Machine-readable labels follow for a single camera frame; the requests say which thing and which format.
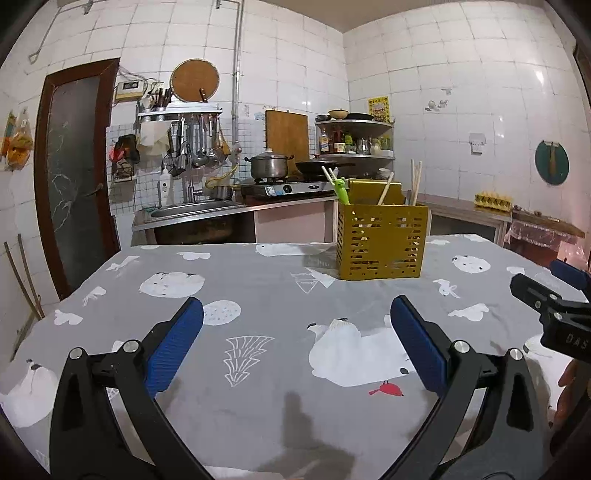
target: metal screw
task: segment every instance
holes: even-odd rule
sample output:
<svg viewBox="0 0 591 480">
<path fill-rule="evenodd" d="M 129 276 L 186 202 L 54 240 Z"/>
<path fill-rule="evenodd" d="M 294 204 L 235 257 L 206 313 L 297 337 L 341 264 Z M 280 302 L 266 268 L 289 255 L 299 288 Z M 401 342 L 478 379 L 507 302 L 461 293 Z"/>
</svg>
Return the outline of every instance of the metal screw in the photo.
<svg viewBox="0 0 591 480">
<path fill-rule="evenodd" d="M 139 342 L 137 340 L 128 340 L 123 344 L 123 350 L 127 353 L 134 353 L 139 348 Z"/>
<path fill-rule="evenodd" d="M 82 353 L 83 353 L 82 348 L 77 346 L 76 348 L 73 348 L 70 351 L 70 358 L 72 360 L 78 360 L 82 356 Z"/>
<path fill-rule="evenodd" d="M 470 345 L 468 345 L 464 340 L 458 340 L 453 344 L 453 347 L 460 353 L 466 353 L 470 351 Z"/>
<path fill-rule="evenodd" d="M 523 353 L 521 353 L 521 350 L 519 350 L 518 348 L 512 348 L 509 351 L 509 355 L 511 355 L 511 358 L 513 360 L 521 360 L 523 358 Z"/>
</svg>

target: utensil rack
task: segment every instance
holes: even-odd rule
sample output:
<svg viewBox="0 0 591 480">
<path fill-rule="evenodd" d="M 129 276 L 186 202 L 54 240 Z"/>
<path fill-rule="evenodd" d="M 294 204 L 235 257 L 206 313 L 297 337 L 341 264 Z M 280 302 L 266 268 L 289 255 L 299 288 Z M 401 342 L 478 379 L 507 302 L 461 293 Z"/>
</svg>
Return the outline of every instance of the utensil rack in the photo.
<svg viewBox="0 0 591 480">
<path fill-rule="evenodd" d="M 165 121 L 178 121 L 180 115 L 188 113 L 210 113 L 213 115 L 220 115 L 223 109 L 219 105 L 214 103 L 203 103 L 203 102 L 170 102 L 165 110 L 162 111 L 149 111 L 139 112 L 138 118 L 142 121 L 142 118 L 148 118 L 147 121 L 157 121 L 156 117 L 164 117 Z"/>
</svg>

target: door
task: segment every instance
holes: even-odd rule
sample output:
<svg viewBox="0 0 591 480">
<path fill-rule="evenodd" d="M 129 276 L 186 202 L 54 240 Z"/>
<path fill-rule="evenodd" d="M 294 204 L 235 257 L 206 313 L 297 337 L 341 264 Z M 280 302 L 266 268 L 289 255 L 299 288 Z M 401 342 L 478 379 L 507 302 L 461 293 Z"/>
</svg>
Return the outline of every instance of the door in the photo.
<svg viewBox="0 0 591 480">
<path fill-rule="evenodd" d="M 35 133 L 35 204 L 47 265 L 66 298 L 117 253 L 106 181 L 109 125 L 119 59 L 45 79 Z"/>
</svg>

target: wooden door frame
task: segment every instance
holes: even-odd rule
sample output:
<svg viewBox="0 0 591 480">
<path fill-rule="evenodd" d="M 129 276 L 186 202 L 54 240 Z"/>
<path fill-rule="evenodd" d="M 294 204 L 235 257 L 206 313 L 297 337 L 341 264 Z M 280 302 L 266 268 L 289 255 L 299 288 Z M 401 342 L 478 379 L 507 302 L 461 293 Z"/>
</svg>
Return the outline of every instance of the wooden door frame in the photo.
<svg viewBox="0 0 591 480">
<path fill-rule="evenodd" d="M 60 300 L 72 294 L 72 288 L 68 284 L 60 253 L 57 248 L 56 236 L 53 231 L 51 209 L 48 196 L 47 183 L 47 129 L 51 100 L 56 89 L 66 83 L 75 82 L 88 77 L 99 76 L 99 88 L 96 95 L 95 132 L 94 132 L 94 165 L 95 185 L 102 183 L 105 187 L 95 195 L 96 208 L 99 214 L 100 230 L 103 237 L 105 253 L 110 258 L 119 250 L 115 226 L 109 207 L 107 193 L 107 173 L 105 166 L 106 145 L 105 129 L 111 123 L 111 102 L 113 99 L 113 87 L 119 69 L 119 59 L 101 60 L 86 63 L 60 72 L 52 73 L 45 78 L 39 112 L 37 114 L 37 127 L 35 130 L 35 156 L 34 156 L 34 184 L 35 205 L 37 207 L 37 222 L 41 233 L 41 243 L 45 252 L 47 266 L 51 279 L 56 287 Z"/>
</svg>

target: corner shelf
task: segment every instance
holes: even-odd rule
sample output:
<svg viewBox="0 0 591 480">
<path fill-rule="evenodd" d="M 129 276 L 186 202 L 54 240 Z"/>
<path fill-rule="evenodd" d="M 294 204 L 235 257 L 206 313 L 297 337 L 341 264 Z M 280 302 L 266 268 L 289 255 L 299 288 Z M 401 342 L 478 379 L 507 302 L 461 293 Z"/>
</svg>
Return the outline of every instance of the corner shelf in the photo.
<svg viewBox="0 0 591 480">
<path fill-rule="evenodd" d="M 386 122 L 376 122 L 374 120 L 324 120 L 323 122 L 316 122 L 316 125 L 344 125 L 344 124 L 361 124 L 361 125 L 373 125 L 376 127 L 392 128 L 394 124 L 387 124 Z"/>
<path fill-rule="evenodd" d="M 346 159 L 346 158 L 362 158 L 364 160 L 384 160 L 384 161 L 392 161 L 392 160 L 396 160 L 395 157 L 384 157 L 382 155 L 362 155 L 362 154 L 357 154 L 357 153 L 329 153 L 329 154 L 324 154 L 324 155 L 320 155 L 319 158 L 321 158 L 322 160 L 330 160 L 332 158 L 336 159 L 336 160 L 341 160 L 341 159 Z"/>
<path fill-rule="evenodd" d="M 341 128 L 356 137 L 379 137 L 394 129 L 394 124 L 374 120 L 325 120 L 316 122 L 316 128 L 326 128 L 333 132 Z"/>
</svg>

